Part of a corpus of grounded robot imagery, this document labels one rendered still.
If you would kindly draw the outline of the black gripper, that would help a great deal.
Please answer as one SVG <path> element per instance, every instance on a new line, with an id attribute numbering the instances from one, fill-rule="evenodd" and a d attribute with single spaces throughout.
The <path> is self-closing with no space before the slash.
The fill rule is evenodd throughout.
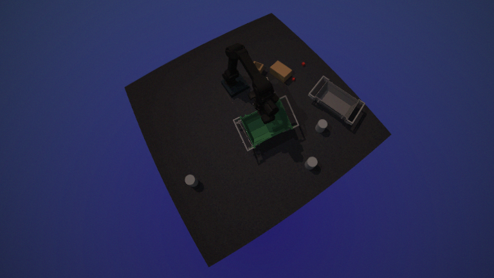
<path id="1" fill-rule="evenodd" d="M 255 92 L 254 91 L 249 92 L 248 93 L 248 97 L 249 97 L 250 100 L 252 100 L 254 98 L 253 106 L 257 110 L 259 116 L 262 115 L 261 116 L 261 119 L 262 119 L 262 121 L 263 121 L 264 124 L 267 124 L 267 123 L 269 123 L 269 122 L 271 122 L 271 121 L 273 121 L 275 119 L 275 115 L 269 117 L 267 115 L 267 113 L 265 112 L 265 110 L 262 108 L 262 106 L 261 106 L 262 104 L 259 104 L 259 103 L 256 102 Z"/>

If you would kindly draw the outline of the brown rectangular box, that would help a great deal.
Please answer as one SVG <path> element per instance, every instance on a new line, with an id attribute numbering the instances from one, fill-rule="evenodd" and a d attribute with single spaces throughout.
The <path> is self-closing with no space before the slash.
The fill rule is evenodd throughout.
<path id="1" fill-rule="evenodd" d="M 270 67 L 270 73 L 282 82 L 285 82 L 291 76 L 291 72 L 292 69 L 283 65 L 280 61 L 275 62 Z"/>

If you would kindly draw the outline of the small brown open box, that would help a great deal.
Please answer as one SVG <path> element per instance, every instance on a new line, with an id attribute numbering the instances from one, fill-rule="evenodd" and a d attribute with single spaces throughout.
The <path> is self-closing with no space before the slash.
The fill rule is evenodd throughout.
<path id="1" fill-rule="evenodd" d="M 263 72 L 264 68 L 263 68 L 263 64 L 259 63 L 259 62 L 256 62 L 254 61 L 254 64 L 256 65 L 257 69 L 260 71 L 260 73 Z"/>

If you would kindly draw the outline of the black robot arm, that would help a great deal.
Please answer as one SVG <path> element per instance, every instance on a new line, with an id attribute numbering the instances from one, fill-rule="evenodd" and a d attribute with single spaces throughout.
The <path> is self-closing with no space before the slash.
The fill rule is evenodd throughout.
<path id="1" fill-rule="evenodd" d="M 229 60 L 228 69 L 222 74 L 225 80 L 224 83 L 229 88 L 234 87 L 238 83 L 235 79 L 239 77 L 239 71 L 237 70 L 237 61 L 239 59 L 252 80 L 256 102 L 262 104 L 262 108 L 269 117 L 277 114 L 279 108 L 276 103 L 279 97 L 275 93 L 272 83 L 257 69 L 244 45 L 237 43 L 228 46 L 225 53 Z"/>

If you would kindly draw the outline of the grey cylinder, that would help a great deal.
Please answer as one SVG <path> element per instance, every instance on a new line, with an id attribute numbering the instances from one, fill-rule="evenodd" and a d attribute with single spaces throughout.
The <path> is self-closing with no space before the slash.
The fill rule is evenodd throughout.
<path id="1" fill-rule="evenodd" d="M 318 161 L 315 157 L 311 156 L 309 157 L 306 162 L 305 162 L 305 168 L 306 169 L 312 169 L 313 167 L 315 167 L 317 165 Z"/>
<path id="2" fill-rule="evenodd" d="M 316 127 L 315 127 L 315 130 L 318 132 L 318 133 L 323 133 L 324 130 L 326 129 L 327 127 L 327 122 L 326 120 L 324 119 L 320 119 L 319 122 L 317 123 Z"/>
<path id="3" fill-rule="evenodd" d="M 195 187 L 196 185 L 198 185 L 198 180 L 195 176 L 189 174 L 187 175 L 187 177 L 185 178 L 185 183 L 187 185 L 190 185 L 191 187 Z"/>

